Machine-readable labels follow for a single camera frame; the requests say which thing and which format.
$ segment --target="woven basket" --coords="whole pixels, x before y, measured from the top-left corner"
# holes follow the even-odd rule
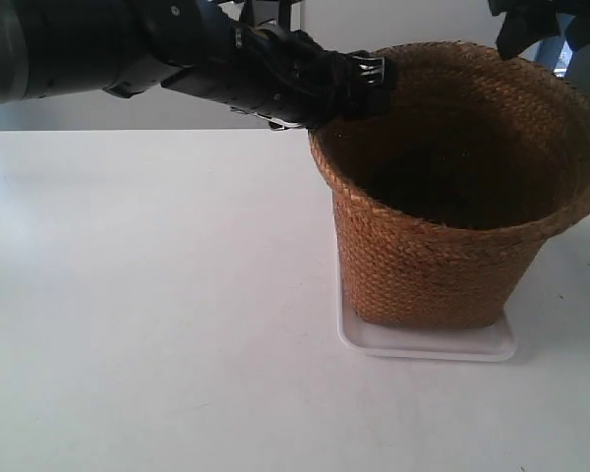
[[[590,102],[476,44],[379,54],[399,67],[391,112],[311,133],[348,300],[379,325],[493,324],[542,245],[590,213]]]

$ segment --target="white tray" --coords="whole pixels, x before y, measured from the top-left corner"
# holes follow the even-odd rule
[[[518,348],[506,316],[494,325],[467,331],[427,331],[367,324],[349,306],[339,282],[338,335],[369,356],[503,362]]]

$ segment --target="white wall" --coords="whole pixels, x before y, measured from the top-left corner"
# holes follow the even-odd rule
[[[306,0],[303,27],[323,47],[377,49],[464,39],[494,45],[487,0]],[[0,106],[0,130],[250,128],[265,124],[161,88],[122,100],[102,91]]]

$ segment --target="white table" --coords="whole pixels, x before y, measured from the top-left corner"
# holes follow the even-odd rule
[[[0,472],[590,471],[590,218],[503,365],[335,332],[304,132],[0,134]]]

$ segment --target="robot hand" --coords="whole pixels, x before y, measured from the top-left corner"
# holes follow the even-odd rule
[[[280,7],[292,0],[279,0]],[[267,119],[317,127],[387,110],[393,64],[326,51],[302,31],[231,20],[222,0],[0,0],[0,102],[161,84]]]
[[[574,16],[564,31],[573,51],[590,44],[590,0],[489,0],[494,16],[506,13],[497,47],[503,59],[561,34],[557,14]]]

